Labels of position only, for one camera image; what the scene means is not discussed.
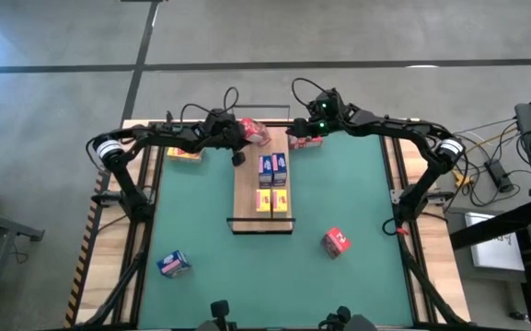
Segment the yellow cable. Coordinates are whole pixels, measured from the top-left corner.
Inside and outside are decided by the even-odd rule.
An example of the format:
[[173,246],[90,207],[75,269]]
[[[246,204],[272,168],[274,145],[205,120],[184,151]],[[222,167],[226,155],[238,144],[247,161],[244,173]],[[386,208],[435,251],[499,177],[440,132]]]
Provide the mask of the yellow cable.
[[489,142],[491,142],[491,141],[493,141],[493,140],[495,140],[495,139],[499,139],[499,138],[501,138],[502,136],[507,135],[507,134],[509,134],[509,133],[511,133],[511,132],[513,132],[513,131],[516,131],[516,128],[512,128],[511,130],[509,130],[509,131],[507,131],[507,132],[505,132],[505,133],[501,133],[501,134],[495,135],[495,136],[493,136],[492,138],[489,138],[489,139],[487,139],[487,140],[485,140],[485,141],[483,141],[483,142],[481,142],[481,143],[476,143],[476,145],[473,146],[472,148],[468,149],[468,150],[466,151],[466,153],[471,152],[474,148],[476,148],[476,147],[478,147],[478,146],[481,146],[481,145],[483,145],[484,143],[489,143]]

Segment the wooden platform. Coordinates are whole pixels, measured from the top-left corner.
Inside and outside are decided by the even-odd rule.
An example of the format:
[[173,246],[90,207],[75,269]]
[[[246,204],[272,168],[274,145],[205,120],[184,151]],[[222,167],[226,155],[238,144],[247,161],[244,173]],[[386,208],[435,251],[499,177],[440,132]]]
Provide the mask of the wooden platform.
[[[132,127],[135,124],[145,125],[149,122],[150,120],[126,120],[124,127]],[[392,143],[390,140],[387,140],[387,142],[390,164],[392,166],[392,177],[395,183],[399,183]],[[409,182],[414,183],[426,169],[426,162],[421,158],[416,146],[408,141],[401,141],[401,150],[404,155]],[[146,185],[151,185],[152,183],[153,174],[155,173],[156,156],[156,148],[154,148],[147,168]],[[142,156],[139,155],[136,160],[129,164],[133,178],[138,177],[141,160]],[[104,184],[107,185],[108,181],[110,189],[118,188],[113,178],[100,177],[95,184],[95,189],[105,189]],[[430,207],[426,211],[443,215],[440,208]],[[127,220],[119,221],[100,233],[98,233],[97,229],[103,224],[109,223],[122,215],[123,212],[119,207],[104,210],[95,204],[90,207],[90,212],[87,216],[89,222],[81,247],[82,254],[77,261],[75,279],[69,297],[69,307],[65,315],[65,326],[85,322],[103,304],[115,286],[120,275],[129,223]],[[431,282],[452,309],[460,317],[469,321],[468,307],[457,271],[451,242],[449,241],[446,224],[442,220],[422,215],[418,220],[418,225]],[[141,234],[142,231],[140,230],[142,230],[144,225],[141,224],[139,226],[141,229],[138,229],[139,231],[137,233]],[[420,318],[422,321],[426,321],[426,312],[423,308],[421,288],[418,282],[413,282],[413,288],[416,293],[415,296]],[[121,318],[124,322],[130,316],[128,313],[132,306],[132,291],[133,282],[129,285],[125,295],[124,314],[122,314]]]
[[[244,164],[235,167],[235,207],[234,218],[263,218],[257,209],[255,192],[259,189],[259,156],[271,155],[273,153],[284,153],[287,166],[287,179],[283,187],[287,190],[288,210],[287,213],[274,217],[292,217],[292,192],[290,190],[290,150],[287,142],[285,128],[268,128],[271,141],[265,146],[258,147],[250,144],[243,148],[246,161]],[[292,222],[232,222],[231,227],[236,232],[272,232],[290,231],[294,223]]]

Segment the wooden table frame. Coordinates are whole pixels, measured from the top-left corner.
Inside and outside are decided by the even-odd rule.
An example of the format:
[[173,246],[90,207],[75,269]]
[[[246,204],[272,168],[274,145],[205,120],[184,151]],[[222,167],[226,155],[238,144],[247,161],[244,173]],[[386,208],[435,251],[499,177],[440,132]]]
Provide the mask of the wooden table frame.
[[[123,127],[128,128],[136,124],[147,125],[150,122],[153,121],[126,120]],[[287,120],[264,120],[264,122],[270,125],[283,125],[287,123]],[[409,182],[418,180],[426,169],[426,162],[421,158],[416,146],[408,141],[400,142],[390,138],[379,138],[379,140],[390,188],[403,188]],[[138,185],[150,187],[154,195],[160,188],[160,170],[164,154],[164,148],[146,148],[128,164],[131,176],[138,178]],[[106,189],[119,190],[120,188],[113,177],[100,173],[94,191],[99,193]],[[427,207],[425,210],[439,216],[443,215],[441,209],[437,207]],[[120,274],[132,261],[133,250],[142,241],[145,224],[136,226],[123,220],[122,223],[113,224],[103,233],[98,232],[100,226],[110,223],[121,215],[123,211],[119,206],[102,209],[92,203],[89,207],[86,232],[77,261],[64,327],[83,323],[92,316],[103,304]],[[410,251],[413,252],[421,268],[427,271],[433,286],[457,315],[469,321],[468,308],[446,223],[440,219],[422,215],[416,223],[409,224],[408,230],[410,235],[407,236],[407,244]],[[128,285],[120,299],[118,307],[121,309],[114,309],[113,315],[106,321],[106,324],[110,324],[107,326],[114,329],[136,327],[143,292],[144,270],[145,268],[139,270]],[[414,322],[414,325],[410,327],[432,330],[457,328],[457,326],[437,324],[444,321],[443,317],[434,311],[420,283],[406,268],[405,273],[410,313]],[[476,326],[461,327],[483,329]]]

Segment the gray floor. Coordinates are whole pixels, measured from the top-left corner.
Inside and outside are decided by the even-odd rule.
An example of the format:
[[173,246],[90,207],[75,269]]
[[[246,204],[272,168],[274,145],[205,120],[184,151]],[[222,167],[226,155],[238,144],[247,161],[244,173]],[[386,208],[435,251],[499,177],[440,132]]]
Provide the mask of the gray floor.
[[[0,66],[132,64],[149,4],[113,0],[0,0]],[[170,0],[159,6],[147,63],[475,60],[531,58],[531,0]],[[187,102],[222,104],[229,86],[243,104],[288,104],[294,77],[336,86],[376,114],[420,117],[451,131],[509,119],[531,101],[531,66],[144,73],[133,118],[176,116]],[[0,330],[62,325],[95,168],[84,144],[120,125],[132,73],[0,74],[0,213],[46,228],[29,262],[10,261],[0,286]],[[304,98],[315,91],[299,86]],[[187,118],[201,112],[190,109]],[[284,118],[275,110],[246,116]],[[476,131],[487,138],[504,125]],[[486,146],[491,152],[492,146]],[[483,162],[477,152],[470,158]],[[511,144],[506,169],[527,169]],[[528,200],[524,188],[492,210]],[[450,177],[440,183],[451,188]],[[488,180],[479,184],[486,200]],[[465,197],[456,206],[470,206]],[[531,329],[506,317],[508,290],[463,280],[472,320]]]

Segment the cardboard box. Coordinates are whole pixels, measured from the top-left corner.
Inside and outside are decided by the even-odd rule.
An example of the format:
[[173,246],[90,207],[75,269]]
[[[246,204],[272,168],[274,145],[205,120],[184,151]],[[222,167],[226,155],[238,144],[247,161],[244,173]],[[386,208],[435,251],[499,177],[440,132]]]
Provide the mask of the cardboard box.
[[351,246],[351,242],[345,237],[345,235],[339,230],[339,228],[333,227],[330,229],[320,241],[330,258],[336,258],[344,253]]
[[288,135],[288,144],[290,146],[290,149],[319,147],[322,145],[322,137],[296,138],[292,135]]
[[169,147],[167,149],[167,158],[174,161],[200,163],[202,161],[202,154],[203,150],[196,154],[189,154],[175,147]]
[[271,190],[258,189],[255,192],[257,199],[257,213],[263,217],[271,217]]
[[271,210],[273,211],[273,217],[287,217],[287,189],[273,189],[271,191]]
[[270,188],[273,184],[273,167],[271,155],[259,156],[259,187]]
[[171,279],[191,268],[188,259],[178,250],[159,260],[156,264],[161,274]]
[[287,179],[287,164],[285,163],[284,153],[274,153],[271,156],[273,164],[273,185],[284,186]]

